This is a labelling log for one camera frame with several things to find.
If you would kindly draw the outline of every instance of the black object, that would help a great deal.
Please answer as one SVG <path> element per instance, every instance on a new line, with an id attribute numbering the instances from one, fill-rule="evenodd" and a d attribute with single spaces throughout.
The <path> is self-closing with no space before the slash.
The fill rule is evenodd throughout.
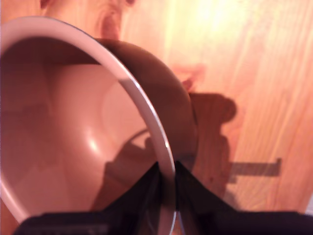
<path id="1" fill-rule="evenodd" d="M 177 211 L 186 235 L 313 235 L 313 217 L 296 212 L 235 211 L 204 188 L 180 162 L 175 167 Z M 129 191 L 103 211 L 32 217 L 14 235 L 157 234 L 161 183 L 155 163 Z"/>

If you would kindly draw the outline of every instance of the wooden table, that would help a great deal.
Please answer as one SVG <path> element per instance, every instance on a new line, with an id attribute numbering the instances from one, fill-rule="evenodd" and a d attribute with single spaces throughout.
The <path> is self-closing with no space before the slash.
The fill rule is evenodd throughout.
<path id="1" fill-rule="evenodd" d="M 241 210 L 305 211 L 313 193 L 313 1 L 1 1 L 2 24 L 30 15 L 153 53 L 192 93 L 193 174 Z"/>

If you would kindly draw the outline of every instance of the bowl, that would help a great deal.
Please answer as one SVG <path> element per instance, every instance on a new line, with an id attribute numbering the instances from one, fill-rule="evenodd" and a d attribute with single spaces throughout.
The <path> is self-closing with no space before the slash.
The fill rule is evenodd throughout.
<path id="1" fill-rule="evenodd" d="M 174 160 L 196 150 L 188 93 L 152 54 L 46 17 L 1 27 L 1 198 L 17 221 L 102 210 L 158 161 L 169 234 Z"/>

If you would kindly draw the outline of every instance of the bowl rim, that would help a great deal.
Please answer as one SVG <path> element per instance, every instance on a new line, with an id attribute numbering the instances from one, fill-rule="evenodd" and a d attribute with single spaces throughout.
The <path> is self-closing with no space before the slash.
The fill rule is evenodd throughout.
<path id="1" fill-rule="evenodd" d="M 27 16 L 1 26 L 1 55 L 19 41 L 31 37 L 48 37 L 72 44 L 106 67 L 123 86 L 148 126 L 156 151 L 166 195 L 162 199 L 158 234 L 171 234 L 176 218 L 175 165 L 162 123 L 144 90 L 127 68 L 104 46 L 86 32 L 66 22 L 43 16 Z M 1 172 L 1 198 L 18 222 L 30 215 Z"/>

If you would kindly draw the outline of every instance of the wood grain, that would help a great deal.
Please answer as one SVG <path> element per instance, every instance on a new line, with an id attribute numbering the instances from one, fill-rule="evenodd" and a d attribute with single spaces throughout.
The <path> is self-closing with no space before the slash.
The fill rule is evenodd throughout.
<path id="1" fill-rule="evenodd" d="M 241 210 L 305 211 L 313 193 L 313 1 L 50 0 L 40 8 L 39 0 L 2 0 L 1 9 L 1 23 L 47 15 L 153 53 L 193 93 L 193 174 Z M 250 164 L 255 172 L 238 175 Z"/>

